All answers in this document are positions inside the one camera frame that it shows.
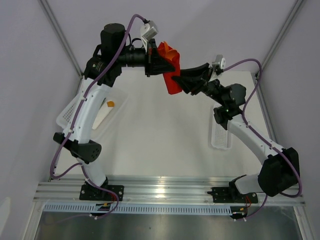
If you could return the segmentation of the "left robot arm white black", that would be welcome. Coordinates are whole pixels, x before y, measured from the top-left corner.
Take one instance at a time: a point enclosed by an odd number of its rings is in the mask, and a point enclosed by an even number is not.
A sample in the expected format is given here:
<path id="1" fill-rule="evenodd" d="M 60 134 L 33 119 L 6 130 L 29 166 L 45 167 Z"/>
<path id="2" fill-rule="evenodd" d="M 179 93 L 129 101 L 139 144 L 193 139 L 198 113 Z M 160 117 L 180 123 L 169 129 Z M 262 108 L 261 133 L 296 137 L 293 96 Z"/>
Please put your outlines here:
<path id="1" fill-rule="evenodd" d="M 53 136 L 61 148 L 69 150 L 78 159 L 89 199 L 103 200 L 108 194 L 116 197 L 107 187 L 108 179 L 98 165 L 102 146 L 91 139 L 91 131 L 99 109 L 122 69 L 143 67 L 147 77 L 175 71 L 173 64 L 158 52 L 154 39 L 157 33 L 153 21 L 144 21 L 140 28 L 142 47 L 134 48 L 126 45 L 130 35 L 128 27 L 120 23 L 107 24 L 100 33 L 100 44 L 86 64 L 82 90 L 75 98 L 71 120 L 63 132 L 56 132 Z"/>

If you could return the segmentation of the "red paper napkin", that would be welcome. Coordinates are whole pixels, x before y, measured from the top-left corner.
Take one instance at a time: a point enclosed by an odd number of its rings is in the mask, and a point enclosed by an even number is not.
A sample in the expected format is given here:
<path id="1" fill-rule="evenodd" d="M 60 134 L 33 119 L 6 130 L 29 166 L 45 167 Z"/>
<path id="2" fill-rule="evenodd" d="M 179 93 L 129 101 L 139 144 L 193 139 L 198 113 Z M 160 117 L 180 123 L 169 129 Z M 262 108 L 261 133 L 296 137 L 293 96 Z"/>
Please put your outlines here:
<path id="1" fill-rule="evenodd" d="M 165 82 L 168 93 L 170 95 L 175 95 L 182 92 L 182 88 L 172 79 L 172 77 L 179 77 L 181 74 L 180 53 L 177 51 L 178 55 L 174 57 L 172 61 L 170 61 L 165 57 L 165 55 L 166 55 L 166 52 L 171 49 L 174 49 L 174 48 L 169 46 L 166 41 L 161 42 L 157 48 L 159 54 L 162 57 L 164 57 L 166 60 L 168 60 L 169 63 L 173 64 L 173 66 L 175 67 L 174 72 L 163 74 L 164 82 Z"/>

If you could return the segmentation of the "orange plastic spoon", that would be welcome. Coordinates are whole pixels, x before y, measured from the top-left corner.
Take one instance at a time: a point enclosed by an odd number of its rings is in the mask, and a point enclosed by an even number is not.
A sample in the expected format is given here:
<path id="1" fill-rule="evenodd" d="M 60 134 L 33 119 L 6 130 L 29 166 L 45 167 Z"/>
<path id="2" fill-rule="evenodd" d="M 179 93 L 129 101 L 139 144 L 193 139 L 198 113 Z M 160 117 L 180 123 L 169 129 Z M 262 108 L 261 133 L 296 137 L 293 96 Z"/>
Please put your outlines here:
<path id="1" fill-rule="evenodd" d="M 166 53 L 165 53 L 165 58 L 172 61 L 173 58 L 175 58 L 179 53 L 177 52 L 177 50 L 175 49 L 169 49 Z"/>

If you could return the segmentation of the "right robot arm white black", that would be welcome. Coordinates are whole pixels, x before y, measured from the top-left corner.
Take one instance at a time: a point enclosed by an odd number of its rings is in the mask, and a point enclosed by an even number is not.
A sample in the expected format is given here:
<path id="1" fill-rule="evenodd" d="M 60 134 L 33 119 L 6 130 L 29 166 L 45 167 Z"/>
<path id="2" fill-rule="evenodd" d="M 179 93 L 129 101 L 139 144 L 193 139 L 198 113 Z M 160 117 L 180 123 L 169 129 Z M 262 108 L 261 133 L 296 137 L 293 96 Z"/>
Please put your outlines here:
<path id="1" fill-rule="evenodd" d="M 204 64 L 199 67 L 181 70 L 179 76 L 172 77 L 186 94 L 205 94 L 219 104 L 213 109 L 215 122 L 241 140 L 258 158 L 262 167 L 259 173 L 243 175 L 232 180 L 228 196 L 239 202 L 246 194 L 259 192 L 269 197 L 278 194 L 288 197 L 285 190 L 294 185 L 301 186 L 298 152 L 284 148 L 264 136 L 245 118 L 246 88 L 234 83 L 223 86 L 213 79 L 215 68 Z"/>

